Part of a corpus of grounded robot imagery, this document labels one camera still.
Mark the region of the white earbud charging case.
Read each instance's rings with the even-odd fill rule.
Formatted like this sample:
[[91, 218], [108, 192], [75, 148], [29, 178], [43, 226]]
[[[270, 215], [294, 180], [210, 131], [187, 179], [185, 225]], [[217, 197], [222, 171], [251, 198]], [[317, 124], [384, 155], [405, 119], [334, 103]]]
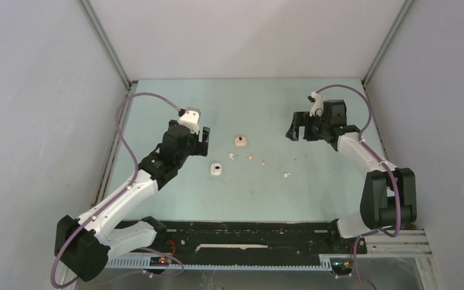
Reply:
[[220, 176], [222, 174], [222, 164], [212, 163], [210, 166], [210, 173], [212, 176]]

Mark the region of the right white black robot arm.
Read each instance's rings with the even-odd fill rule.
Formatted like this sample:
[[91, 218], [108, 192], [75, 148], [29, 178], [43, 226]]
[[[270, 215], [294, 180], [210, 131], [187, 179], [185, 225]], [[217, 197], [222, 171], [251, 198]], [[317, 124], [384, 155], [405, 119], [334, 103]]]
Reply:
[[345, 251], [352, 237], [377, 232], [396, 237], [403, 225], [416, 220], [414, 172], [381, 158], [366, 143], [360, 128], [348, 124], [345, 101], [327, 100], [309, 112], [295, 112], [286, 137], [298, 141], [300, 130], [306, 141], [327, 142], [364, 177], [358, 211], [332, 223], [332, 232], [327, 236], [332, 251]]

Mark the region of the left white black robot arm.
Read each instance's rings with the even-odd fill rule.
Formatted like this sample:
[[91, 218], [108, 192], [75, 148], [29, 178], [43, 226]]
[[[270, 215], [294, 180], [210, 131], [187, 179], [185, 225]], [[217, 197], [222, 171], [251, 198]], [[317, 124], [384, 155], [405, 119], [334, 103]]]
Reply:
[[118, 229], [117, 225], [140, 203], [158, 193], [170, 182], [190, 156], [207, 156], [210, 128], [195, 131], [195, 126], [172, 120], [162, 141], [141, 161], [133, 159], [133, 174], [107, 198], [76, 218], [68, 215], [57, 223], [55, 261], [51, 283], [56, 282], [59, 263], [67, 266], [76, 279], [89, 282], [106, 264], [142, 247], [161, 251], [167, 243], [162, 225], [149, 217]]

